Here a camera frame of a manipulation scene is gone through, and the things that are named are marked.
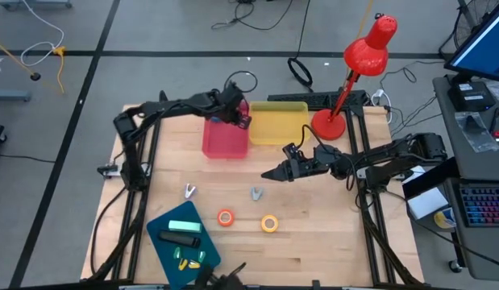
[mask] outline computer monitor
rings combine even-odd
[[[499,3],[455,52],[444,68],[460,77],[485,77],[499,81]]]

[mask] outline caster wheel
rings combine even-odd
[[[448,262],[448,267],[454,273],[460,273],[462,271],[462,267],[459,265],[457,260],[453,260],[453,261]]]
[[[7,135],[2,134],[2,136],[0,136],[0,143],[5,143],[6,141],[7,141]]]

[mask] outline wooden table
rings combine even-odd
[[[364,112],[371,147],[389,143],[383,108],[366,107]],[[361,151],[356,118],[354,123]],[[244,284],[309,286],[312,280],[320,280],[322,286],[372,285],[364,227],[354,204],[356,188],[348,192],[345,181],[330,174],[290,183],[262,179],[262,172],[285,159],[282,146],[250,145],[247,158],[242,160],[207,159],[202,154],[203,126],[204,119],[194,116],[166,118],[162,122],[145,222],[184,202],[185,185],[190,183],[198,188],[192,201],[222,257],[216,273],[227,274],[247,262],[239,273]],[[351,152],[347,132],[327,143],[342,152]],[[311,148],[316,145],[313,137],[306,142],[302,149],[307,157],[312,156]],[[112,156],[120,151],[117,139]],[[251,198],[253,186],[264,188],[259,201]],[[98,214],[122,187],[119,178],[105,181]],[[403,194],[396,181],[388,189]],[[126,196],[109,208],[98,228],[96,267],[118,241]],[[381,195],[381,201],[390,246],[414,277],[423,280],[405,202],[386,194]],[[217,223],[217,213],[223,208],[235,213],[230,227]],[[266,214],[279,220],[279,228],[273,234],[260,228],[260,220]],[[377,245],[375,248],[380,279],[386,281],[381,251]],[[130,251],[128,246],[125,257]],[[121,277],[126,276],[127,265],[125,258]],[[90,274],[88,250],[81,276]],[[135,282],[168,283],[145,226]]]

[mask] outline teal mat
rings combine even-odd
[[[168,230],[168,221],[183,221],[183,222],[198,222],[202,225],[202,232],[200,234],[195,233],[183,233],[190,235],[192,237],[201,239],[201,246],[198,249],[193,249],[187,246],[180,246],[172,242],[165,242],[158,239],[158,233],[161,230]],[[168,284],[172,290],[179,290],[187,285],[189,282],[194,281],[202,265],[209,264],[212,268],[217,267],[220,264],[220,255],[218,255],[215,245],[211,241],[206,228],[202,224],[201,218],[199,217],[198,211],[195,209],[192,201],[187,201],[182,205],[177,206],[175,209],[163,214],[162,216],[150,221],[147,224],[147,232],[151,237],[152,244],[156,249],[158,258],[160,259],[161,266],[165,271],[165,275],[168,279]],[[179,259],[174,259],[174,250],[176,247],[181,248],[181,257],[192,259],[198,261],[199,251],[206,252],[206,258],[202,261],[201,268],[190,269],[188,266],[183,271],[179,271]]]

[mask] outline white cable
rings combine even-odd
[[[378,106],[378,104],[375,104],[374,102],[374,98],[375,97],[378,97],[378,101],[380,101],[380,98],[381,97],[385,97],[387,99],[387,104],[389,106],[389,108],[392,106],[391,104],[391,99],[389,98],[389,96],[387,95],[387,93],[385,93],[385,91],[383,89],[378,89],[372,96],[371,96],[371,103],[373,106]],[[393,114],[391,112],[389,112],[389,120],[387,120],[387,123],[390,124],[393,120]]]
[[[27,67],[31,67],[33,65],[37,65],[39,64],[40,62],[44,61],[48,56],[50,56],[50,54],[56,49],[58,48],[62,43],[63,43],[63,39],[64,39],[64,31],[62,31],[59,27],[51,24],[50,22],[46,21],[45,19],[42,19],[41,17],[39,17],[33,10],[32,8],[29,6],[29,4],[27,4],[27,1],[26,0],[22,0],[23,1],[23,4],[25,4],[25,6],[27,7],[27,9],[37,18],[39,19],[41,22],[49,25],[50,27],[54,28],[54,29],[57,29],[60,33],[61,33],[61,39],[59,40],[59,42],[57,43],[57,45],[54,45],[54,43],[51,43],[50,41],[42,41],[42,42],[39,42],[39,43],[36,43],[32,46],[30,46],[29,48],[25,49],[22,54],[20,55],[20,61],[22,61],[22,64],[27,66]],[[29,52],[32,48],[35,48],[39,45],[43,45],[43,44],[48,44],[52,47],[52,49],[44,56],[42,57],[41,59],[39,59],[38,61],[36,61],[35,63],[33,64],[27,64],[25,62],[25,60],[23,59],[25,57],[25,54],[27,52]]]

